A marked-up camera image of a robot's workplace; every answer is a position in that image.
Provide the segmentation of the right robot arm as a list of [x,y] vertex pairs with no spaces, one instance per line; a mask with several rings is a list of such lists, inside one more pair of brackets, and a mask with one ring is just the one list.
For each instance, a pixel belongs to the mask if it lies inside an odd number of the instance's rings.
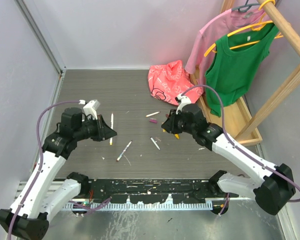
[[215,197],[233,193],[250,198],[274,216],[296,193],[289,166],[284,163],[275,165],[257,156],[224,133],[222,127],[208,122],[194,103],[172,109],[161,127],[170,134],[190,134],[197,144],[226,158],[248,176],[240,178],[218,171],[209,180],[209,191]]

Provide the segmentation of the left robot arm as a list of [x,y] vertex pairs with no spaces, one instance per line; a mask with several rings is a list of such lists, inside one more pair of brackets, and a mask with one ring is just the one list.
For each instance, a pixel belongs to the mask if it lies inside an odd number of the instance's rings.
[[0,209],[0,225],[7,232],[7,239],[43,239],[61,208],[74,197],[87,197],[91,191],[88,176],[72,172],[54,193],[46,196],[78,142],[101,142],[116,135],[102,115],[89,114],[77,107],[65,109],[56,130],[39,145],[40,160],[20,195],[8,209]]

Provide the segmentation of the yellow marker pen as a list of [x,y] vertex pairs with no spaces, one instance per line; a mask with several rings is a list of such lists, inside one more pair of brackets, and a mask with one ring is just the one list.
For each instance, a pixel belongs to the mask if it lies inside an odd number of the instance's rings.
[[[114,113],[111,113],[111,119],[110,119],[110,127],[111,130],[114,130]],[[109,145],[112,146],[113,145],[113,136],[109,139]]]

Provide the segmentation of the brown marker pen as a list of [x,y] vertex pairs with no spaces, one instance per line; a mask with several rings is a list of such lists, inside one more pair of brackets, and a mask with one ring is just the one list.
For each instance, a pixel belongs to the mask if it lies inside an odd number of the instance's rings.
[[119,160],[122,158],[122,156],[124,155],[124,153],[127,151],[127,149],[130,147],[131,143],[133,141],[129,141],[129,143],[125,146],[125,148],[122,150],[122,152],[119,154],[119,156],[116,159],[116,162],[119,162]]

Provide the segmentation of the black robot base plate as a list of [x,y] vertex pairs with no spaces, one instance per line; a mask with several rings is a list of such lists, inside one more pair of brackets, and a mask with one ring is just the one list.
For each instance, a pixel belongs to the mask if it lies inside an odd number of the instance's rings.
[[205,179],[90,179],[88,189],[76,199],[101,203],[111,198],[112,204],[163,204],[172,197],[173,204],[199,204],[207,199],[224,199],[226,193],[213,190]]

